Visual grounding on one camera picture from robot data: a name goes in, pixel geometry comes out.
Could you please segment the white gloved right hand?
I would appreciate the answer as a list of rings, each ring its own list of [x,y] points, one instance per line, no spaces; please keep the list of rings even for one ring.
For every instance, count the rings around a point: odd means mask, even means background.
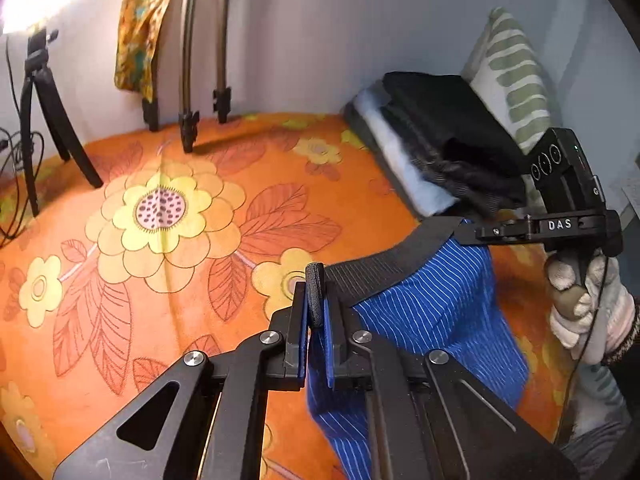
[[[636,302],[620,279],[620,265],[600,250],[581,278],[576,259],[553,255],[544,265],[552,301],[551,333],[585,364],[597,364],[622,351],[638,332]]]

